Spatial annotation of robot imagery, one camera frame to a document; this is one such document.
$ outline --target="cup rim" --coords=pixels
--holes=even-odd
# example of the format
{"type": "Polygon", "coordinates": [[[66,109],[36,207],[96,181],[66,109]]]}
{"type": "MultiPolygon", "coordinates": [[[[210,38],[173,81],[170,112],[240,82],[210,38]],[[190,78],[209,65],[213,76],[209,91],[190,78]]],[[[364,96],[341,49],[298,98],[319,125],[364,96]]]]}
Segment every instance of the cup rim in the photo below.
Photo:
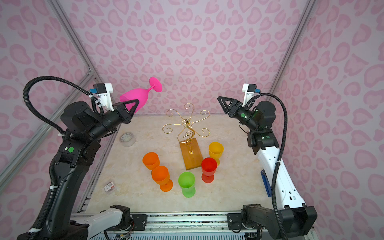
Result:
{"type": "Polygon", "coordinates": [[[161,182],[161,181],[164,181],[164,179],[166,179],[166,178],[169,176],[169,170],[168,170],[168,168],[165,167],[165,166],[158,166],[158,167],[155,167],[155,168],[152,170],[152,172],[151,172],[151,176],[152,176],[153,181],[155,181],[155,182],[161,182]],[[156,171],[156,169],[157,169],[157,170],[159,170],[159,169],[166,169],[168,173],[167,173],[167,175],[166,175],[163,179],[160,179],[160,180],[158,180],[158,179],[154,179],[154,178],[153,178],[153,173],[156,171]]]}
{"type": "Polygon", "coordinates": [[[159,161],[159,155],[158,155],[157,153],[155,153],[155,152],[148,152],[148,153],[146,153],[146,154],[144,155],[143,159],[142,159],[142,162],[143,162],[143,164],[144,164],[145,166],[153,166],[153,165],[155,165],[158,161],[159,161]],[[156,160],[153,164],[148,165],[146,162],[144,162],[144,158],[146,157],[147,154],[150,154],[150,153],[154,153],[154,154],[156,154],[156,155],[157,155],[157,160],[156,160]]]}
{"type": "Polygon", "coordinates": [[[211,153],[213,153],[213,154],[220,154],[220,153],[224,152],[224,146],[223,146],[221,143],[219,143],[219,142],[211,142],[211,143],[209,144],[209,146],[208,146],[208,150],[209,150],[211,153]],[[219,147],[220,147],[220,149],[221,149],[221,151],[220,151],[220,152],[217,152],[217,153],[216,153],[216,152],[212,152],[211,149],[210,149],[211,144],[218,144],[219,147]]]}
{"type": "Polygon", "coordinates": [[[216,169],[217,169],[217,162],[216,162],[216,160],[215,160],[214,158],[212,158],[212,157],[206,157],[206,158],[204,158],[203,161],[201,162],[201,169],[202,169],[203,171],[205,171],[205,172],[214,172],[214,171],[216,171],[216,169]],[[203,168],[203,162],[204,162],[204,160],[206,160],[206,159],[207,159],[207,161],[215,162],[215,164],[216,164],[216,168],[215,168],[214,170],[212,170],[212,171],[207,171],[207,170],[205,170],[205,169],[203,168]]]}
{"type": "Polygon", "coordinates": [[[178,178],[178,180],[177,180],[177,183],[179,184],[179,186],[181,187],[181,188],[183,188],[183,189],[190,189],[190,188],[192,188],[192,187],[194,187],[195,186],[195,182],[196,182],[196,178],[195,178],[195,175],[193,174],[193,173],[191,173],[191,172],[183,172],[182,174],[180,174],[180,176],[179,176],[179,178],[178,178]],[[193,176],[193,183],[192,183],[192,185],[190,186],[190,187],[182,187],[181,185],[180,185],[180,177],[183,175],[183,174],[185,174],[185,175],[192,175],[193,176]]]}

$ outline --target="pink wall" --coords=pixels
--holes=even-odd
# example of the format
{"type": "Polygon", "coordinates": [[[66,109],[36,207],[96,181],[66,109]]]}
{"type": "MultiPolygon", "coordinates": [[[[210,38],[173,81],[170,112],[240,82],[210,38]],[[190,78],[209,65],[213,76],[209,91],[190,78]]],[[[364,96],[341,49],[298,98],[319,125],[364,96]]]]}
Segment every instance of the pink wall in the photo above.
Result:
{"type": "MultiPolygon", "coordinates": [[[[84,64],[44,0],[0,3],[0,172],[42,122],[23,101],[25,84],[53,75],[78,83],[84,64]]],[[[52,113],[72,89],[46,81],[36,84],[31,101],[44,116],[52,113]]]]}
{"type": "Polygon", "coordinates": [[[384,1],[322,0],[275,91],[284,162],[323,240],[384,238],[383,41],[384,1]]]}
{"type": "MultiPolygon", "coordinates": [[[[89,105],[88,96],[82,94],[77,101],[85,101],[89,105]]],[[[52,130],[41,146],[33,153],[24,168],[17,174],[8,187],[0,195],[0,239],[16,239],[17,236],[30,229],[44,202],[50,186],[49,164],[56,154],[62,138],[52,130]]],[[[109,137],[102,139],[93,165],[80,186],[74,205],[77,208],[84,191],[91,179],[95,168],[100,161],[109,137]]]]}
{"type": "Polygon", "coordinates": [[[187,102],[221,112],[217,96],[242,99],[242,84],[269,91],[306,1],[61,1],[113,96],[148,88],[137,114],[164,114],[187,102]]]}

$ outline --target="plastic wine glass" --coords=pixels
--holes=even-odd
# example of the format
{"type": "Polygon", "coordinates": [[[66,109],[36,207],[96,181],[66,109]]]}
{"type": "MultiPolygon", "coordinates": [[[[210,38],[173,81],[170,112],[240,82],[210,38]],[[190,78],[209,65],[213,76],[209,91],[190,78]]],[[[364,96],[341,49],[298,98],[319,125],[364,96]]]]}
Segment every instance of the plastic wine glass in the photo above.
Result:
{"type": "Polygon", "coordinates": [[[215,172],[217,169],[217,162],[215,159],[211,157],[205,158],[201,162],[201,170],[203,170],[203,174],[201,175],[201,179],[203,182],[210,183],[215,179],[215,172]]]}
{"type": "Polygon", "coordinates": [[[139,100],[139,105],[136,108],[135,113],[140,110],[148,100],[148,94],[151,89],[155,90],[156,92],[161,92],[163,90],[163,86],[161,85],[160,81],[157,78],[151,77],[149,79],[149,84],[151,85],[150,88],[148,89],[143,89],[143,88],[135,88],[132,89],[123,95],[120,96],[120,101],[125,102],[129,100],[134,100],[138,99],[139,100]]]}
{"type": "Polygon", "coordinates": [[[215,159],[217,162],[217,165],[219,166],[220,165],[219,158],[221,157],[221,155],[223,155],[223,152],[224,152],[223,145],[219,142],[213,142],[209,145],[208,150],[209,150],[209,156],[215,159]]]}
{"type": "Polygon", "coordinates": [[[149,152],[144,155],[143,163],[149,170],[153,170],[160,166],[159,156],[155,152],[149,152]]]}
{"type": "Polygon", "coordinates": [[[179,176],[179,185],[185,197],[193,197],[195,195],[195,175],[193,173],[183,172],[179,176]]]}
{"type": "Polygon", "coordinates": [[[152,179],[160,185],[160,189],[163,192],[168,192],[173,187],[172,180],[169,179],[168,168],[164,166],[158,166],[152,171],[152,179]]]}

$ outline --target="small package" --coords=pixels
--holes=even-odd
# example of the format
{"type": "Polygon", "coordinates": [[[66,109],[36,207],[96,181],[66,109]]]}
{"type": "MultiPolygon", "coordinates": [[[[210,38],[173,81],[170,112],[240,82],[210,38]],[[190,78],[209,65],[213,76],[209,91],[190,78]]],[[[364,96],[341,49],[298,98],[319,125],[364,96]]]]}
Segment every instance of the small package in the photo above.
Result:
{"type": "Polygon", "coordinates": [[[109,180],[105,185],[104,185],[104,190],[106,193],[110,193],[116,190],[115,183],[112,180],[109,180]]]}

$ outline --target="beige table surface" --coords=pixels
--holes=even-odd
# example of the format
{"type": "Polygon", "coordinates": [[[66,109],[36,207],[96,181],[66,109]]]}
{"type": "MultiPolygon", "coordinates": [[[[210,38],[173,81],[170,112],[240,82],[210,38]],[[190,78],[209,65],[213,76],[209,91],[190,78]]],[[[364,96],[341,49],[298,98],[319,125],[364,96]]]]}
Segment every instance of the beige table surface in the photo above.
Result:
{"type": "MultiPolygon", "coordinates": [[[[196,121],[201,116],[194,115],[192,119],[196,121]]],[[[201,167],[190,170],[196,178],[196,194],[185,198],[177,182],[179,175],[185,172],[176,139],[183,127],[175,126],[170,134],[162,132],[166,123],[180,121],[178,115],[134,116],[131,123],[122,124],[86,212],[100,212],[114,204],[127,206],[131,212],[230,211],[240,210],[244,204],[256,203],[272,208],[260,175],[262,165],[248,147],[247,135],[239,128],[238,121],[227,115],[211,115],[193,125],[200,134],[203,127],[210,130],[208,137],[196,135],[203,158],[209,157],[208,145],[211,142],[223,144],[224,153],[212,183],[201,180],[201,167]],[[125,132],[132,132],[136,137],[136,143],[131,147],[124,147],[119,142],[125,132]],[[156,152],[160,165],[169,169],[174,183],[171,191],[162,192],[152,180],[151,171],[142,163],[148,152],[156,152]],[[110,179],[116,190],[108,194],[103,187],[110,179]]]]}

